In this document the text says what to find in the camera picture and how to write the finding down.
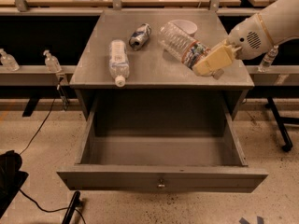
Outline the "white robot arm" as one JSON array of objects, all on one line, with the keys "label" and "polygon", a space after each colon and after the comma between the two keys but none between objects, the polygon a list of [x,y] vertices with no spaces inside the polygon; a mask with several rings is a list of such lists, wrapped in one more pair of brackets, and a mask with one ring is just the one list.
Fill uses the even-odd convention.
[{"label": "white robot arm", "polygon": [[236,25],[192,70],[197,76],[205,76],[234,60],[254,59],[298,37],[299,0],[277,0]]}]

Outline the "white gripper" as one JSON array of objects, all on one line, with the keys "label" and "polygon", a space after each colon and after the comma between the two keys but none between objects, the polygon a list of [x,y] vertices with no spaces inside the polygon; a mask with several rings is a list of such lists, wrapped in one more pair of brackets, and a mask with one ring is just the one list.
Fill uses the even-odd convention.
[{"label": "white gripper", "polygon": [[225,43],[213,48],[192,70],[197,76],[207,76],[239,60],[251,60],[274,47],[274,42],[260,14],[240,22],[228,34]]}]

